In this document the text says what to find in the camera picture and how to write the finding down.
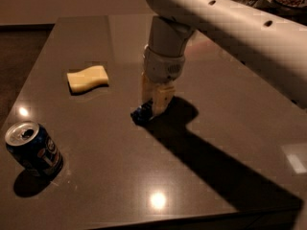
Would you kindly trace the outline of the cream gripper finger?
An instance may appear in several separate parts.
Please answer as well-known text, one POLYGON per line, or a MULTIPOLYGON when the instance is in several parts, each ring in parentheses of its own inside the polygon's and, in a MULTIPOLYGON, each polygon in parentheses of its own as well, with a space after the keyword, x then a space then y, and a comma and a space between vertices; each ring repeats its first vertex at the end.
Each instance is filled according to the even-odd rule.
POLYGON ((149 101, 153 96, 153 88, 154 85, 151 80, 145 75, 142 75, 142 102, 146 103, 149 101))
POLYGON ((156 84, 153 88, 152 111, 154 116, 159 116, 168 107, 175 95, 175 87, 172 82, 156 84))

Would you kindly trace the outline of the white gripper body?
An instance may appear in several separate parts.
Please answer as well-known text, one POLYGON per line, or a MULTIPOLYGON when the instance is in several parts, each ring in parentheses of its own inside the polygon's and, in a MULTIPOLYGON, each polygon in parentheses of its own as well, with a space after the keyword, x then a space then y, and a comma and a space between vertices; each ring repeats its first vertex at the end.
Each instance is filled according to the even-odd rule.
POLYGON ((182 73, 185 56, 165 57, 155 53, 149 46, 144 50, 144 73, 154 83, 176 80, 182 73))

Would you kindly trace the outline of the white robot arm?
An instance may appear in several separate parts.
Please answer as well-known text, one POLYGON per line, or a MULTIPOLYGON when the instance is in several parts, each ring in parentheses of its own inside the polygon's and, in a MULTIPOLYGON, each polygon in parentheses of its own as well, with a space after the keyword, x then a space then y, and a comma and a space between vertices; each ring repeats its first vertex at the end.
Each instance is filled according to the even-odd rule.
POLYGON ((144 52, 142 99, 152 114, 174 96, 184 50, 198 30, 300 108, 307 108, 307 28, 231 0, 146 0, 156 13, 144 52))

